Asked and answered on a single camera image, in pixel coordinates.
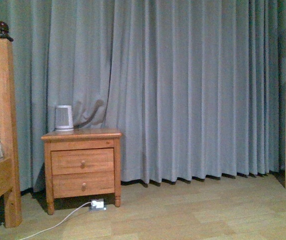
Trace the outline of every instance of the nightstand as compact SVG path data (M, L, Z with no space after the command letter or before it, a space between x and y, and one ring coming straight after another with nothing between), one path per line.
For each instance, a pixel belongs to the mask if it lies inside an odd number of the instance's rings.
M44 136L48 214L54 199L115 194L121 205L120 137L113 128L53 131Z

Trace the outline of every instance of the gray curtain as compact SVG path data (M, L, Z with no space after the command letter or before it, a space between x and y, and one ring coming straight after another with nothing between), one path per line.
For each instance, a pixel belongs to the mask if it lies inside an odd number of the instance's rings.
M22 189L43 187L61 104L77 127L123 132L123 181L278 171L276 0L0 2Z

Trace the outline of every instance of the wooden floor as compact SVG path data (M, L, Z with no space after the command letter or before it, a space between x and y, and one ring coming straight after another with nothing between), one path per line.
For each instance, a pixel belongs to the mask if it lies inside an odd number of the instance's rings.
M0 239L16 240L60 222L84 198L56 202L54 215L44 211L44 196L23 196L23 222L0 226ZM122 206L105 211L81 208L62 225L33 240L286 240L286 190L264 177L204 182L163 182L161 186L122 186Z

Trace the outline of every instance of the nightstand leg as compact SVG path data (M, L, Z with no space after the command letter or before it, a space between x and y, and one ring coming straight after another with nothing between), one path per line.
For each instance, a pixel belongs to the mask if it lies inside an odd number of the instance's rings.
M115 196L115 207L119 208L121 206L121 196Z
M47 203L47 212L49 215L53 215L55 211L54 203L53 202L48 202Z

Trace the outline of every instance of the wooden bed frame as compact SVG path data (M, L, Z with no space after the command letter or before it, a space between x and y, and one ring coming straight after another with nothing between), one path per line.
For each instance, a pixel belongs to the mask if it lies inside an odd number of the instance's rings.
M7 24L0 22L0 197L4 195L7 228L22 221L12 41Z

